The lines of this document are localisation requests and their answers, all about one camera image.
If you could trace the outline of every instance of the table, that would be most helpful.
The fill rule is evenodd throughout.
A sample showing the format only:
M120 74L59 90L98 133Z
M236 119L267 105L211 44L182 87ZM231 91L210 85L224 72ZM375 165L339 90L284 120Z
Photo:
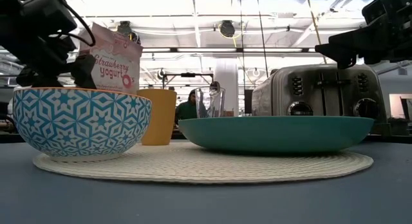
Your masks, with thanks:
M372 168L342 178L181 185L74 178L32 165L26 143L0 145L0 223L412 223L412 145L364 143Z

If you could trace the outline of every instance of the toaster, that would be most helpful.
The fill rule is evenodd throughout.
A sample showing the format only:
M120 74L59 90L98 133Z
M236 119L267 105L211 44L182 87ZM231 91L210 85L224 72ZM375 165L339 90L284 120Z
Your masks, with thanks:
M375 119L373 133L390 133L378 75L366 65L345 70L335 64L274 70L252 93L252 115L367 117Z

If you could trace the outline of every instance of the green shirt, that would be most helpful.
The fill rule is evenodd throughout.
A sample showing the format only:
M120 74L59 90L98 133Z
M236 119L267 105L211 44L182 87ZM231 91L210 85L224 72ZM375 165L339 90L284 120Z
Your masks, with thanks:
M176 108L176 114L174 116L174 121L177 123L179 120L185 120L190 118L197 118L196 114L196 104L191 102L182 102Z

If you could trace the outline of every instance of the woven placemat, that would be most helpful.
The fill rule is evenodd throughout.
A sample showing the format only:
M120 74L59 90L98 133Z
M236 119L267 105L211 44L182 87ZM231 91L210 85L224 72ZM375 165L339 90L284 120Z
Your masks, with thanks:
M369 156L343 151L302 157L240 156L208 151L192 143L136 145L120 158L99 162L54 162L41 154L40 169L109 180L181 183L259 183L344 176L368 168Z

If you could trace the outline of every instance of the star pattern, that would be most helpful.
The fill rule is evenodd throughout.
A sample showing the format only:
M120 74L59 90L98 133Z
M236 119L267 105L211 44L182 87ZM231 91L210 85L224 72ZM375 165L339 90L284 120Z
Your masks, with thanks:
M123 153L144 135L151 101L82 89L21 89L14 117L22 138L50 156Z

